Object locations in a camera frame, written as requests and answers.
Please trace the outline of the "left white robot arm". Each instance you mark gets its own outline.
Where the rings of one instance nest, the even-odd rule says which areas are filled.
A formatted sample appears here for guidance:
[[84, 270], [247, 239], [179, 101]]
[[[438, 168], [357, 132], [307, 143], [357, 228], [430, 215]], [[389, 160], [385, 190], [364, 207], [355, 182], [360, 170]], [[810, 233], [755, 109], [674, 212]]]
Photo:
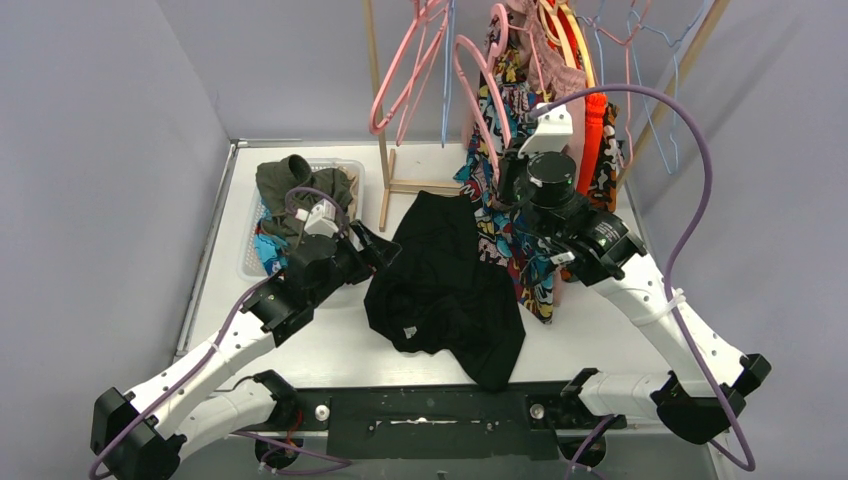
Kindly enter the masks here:
[[289, 423], [294, 393], [272, 370], [229, 392], [215, 391], [308, 325], [337, 289], [369, 279], [401, 251], [360, 221], [350, 227], [356, 242], [345, 235], [304, 235], [286, 267], [242, 294], [203, 344], [126, 392], [101, 394], [93, 411], [90, 478], [168, 479], [211, 443], [254, 425]]

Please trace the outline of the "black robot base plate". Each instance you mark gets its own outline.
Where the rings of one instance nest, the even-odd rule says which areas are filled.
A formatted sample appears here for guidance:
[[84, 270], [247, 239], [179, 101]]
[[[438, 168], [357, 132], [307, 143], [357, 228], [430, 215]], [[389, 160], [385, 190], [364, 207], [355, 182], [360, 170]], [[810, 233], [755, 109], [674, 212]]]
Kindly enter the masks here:
[[350, 460], [555, 460], [602, 422], [566, 381], [476, 385], [303, 388], [285, 394], [260, 431], [318, 437]]

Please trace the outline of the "olive green shorts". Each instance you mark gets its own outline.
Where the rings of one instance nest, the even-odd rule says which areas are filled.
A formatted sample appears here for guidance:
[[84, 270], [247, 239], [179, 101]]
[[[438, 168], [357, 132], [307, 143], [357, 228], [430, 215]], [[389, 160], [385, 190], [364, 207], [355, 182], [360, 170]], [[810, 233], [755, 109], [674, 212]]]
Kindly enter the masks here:
[[264, 231], [285, 239], [289, 248], [295, 247], [303, 232], [303, 223], [295, 218], [297, 210], [309, 211], [323, 197], [307, 191], [289, 192], [296, 188], [311, 188], [334, 199], [335, 168], [313, 170], [300, 155], [260, 164], [255, 180], [260, 199], [271, 214], [271, 219], [262, 223]]

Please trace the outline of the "thin pink wire hanger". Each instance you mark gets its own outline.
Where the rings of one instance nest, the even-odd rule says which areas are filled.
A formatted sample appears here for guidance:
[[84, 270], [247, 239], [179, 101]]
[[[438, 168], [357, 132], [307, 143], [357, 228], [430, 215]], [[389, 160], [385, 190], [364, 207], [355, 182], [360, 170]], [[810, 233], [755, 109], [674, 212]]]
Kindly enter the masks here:
[[406, 53], [409, 43], [418, 35], [418, 47], [410, 73], [410, 78], [398, 97], [398, 107], [402, 107], [395, 136], [395, 145], [400, 147], [405, 140], [429, 78], [436, 65], [437, 53], [443, 53], [443, 38], [447, 1], [413, 1], [413, 20], [403, 41], [399, 45], [400, 59]]

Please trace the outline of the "beige shorts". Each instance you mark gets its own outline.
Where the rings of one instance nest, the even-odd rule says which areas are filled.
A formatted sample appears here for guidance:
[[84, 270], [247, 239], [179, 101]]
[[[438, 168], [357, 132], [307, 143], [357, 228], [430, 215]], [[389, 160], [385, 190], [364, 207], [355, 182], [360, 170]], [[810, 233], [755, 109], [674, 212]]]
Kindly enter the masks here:
[[335, 170], [333, 197], [343, 207], [347, 218], [354, 220], [359, 212], [359, 175], [346, 167], [336, 167]]

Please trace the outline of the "thin blue wire hanger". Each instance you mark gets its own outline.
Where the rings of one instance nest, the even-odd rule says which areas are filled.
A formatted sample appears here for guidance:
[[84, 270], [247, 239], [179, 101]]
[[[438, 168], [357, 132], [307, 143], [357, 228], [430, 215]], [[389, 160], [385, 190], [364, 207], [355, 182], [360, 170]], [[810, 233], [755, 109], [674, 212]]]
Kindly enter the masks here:
[[442, 89], [442, 110], [441, 110], [441, 129], [440, 129], [440, 144], [445, 147], [448, 140], [450, 109], [452, 103], [452, 41], [455, 33], [455, 15], [456, 1], [448, 0], [446, 4], [445, 29], [443, 38], [443, 89]]

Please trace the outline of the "turquoise shark print shorts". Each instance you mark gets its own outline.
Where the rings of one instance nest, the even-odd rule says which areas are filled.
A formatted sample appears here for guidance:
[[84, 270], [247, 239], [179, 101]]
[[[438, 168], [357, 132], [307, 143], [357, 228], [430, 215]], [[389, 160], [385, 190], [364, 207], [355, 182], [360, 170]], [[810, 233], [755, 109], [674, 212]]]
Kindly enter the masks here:
[[262, 201], [259, 202], [259, 211], [261, 215], [253, 230], [253, 249], [264, 272], [267, 275], [272, 275], [288, 265], [287, 248], [289, 244], [285, 239], [264, 231], [262, 223], [264, 220], [270, 220], [271, 214]]

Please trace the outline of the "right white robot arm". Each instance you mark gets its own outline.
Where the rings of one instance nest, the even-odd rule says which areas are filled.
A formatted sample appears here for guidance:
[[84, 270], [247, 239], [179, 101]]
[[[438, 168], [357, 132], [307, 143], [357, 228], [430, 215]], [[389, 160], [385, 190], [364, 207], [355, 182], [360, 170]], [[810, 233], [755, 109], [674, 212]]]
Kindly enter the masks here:
[[496, 191], [517, 219], [516, 230], [540, 241], [554, 265], [622, 312], [669, 366], [641, 375], [582, 370], [562, 392], [567, 421], [585, 427], [607, 415], [654, 419], [697, 445], [729, 429], [746, 396], [770, 374], [768, 360], [725, 341], [688, 306], [682, 290], [665, 290], [642, 240], [576, 192], [569, 156], [512, 152], [498, 170]]

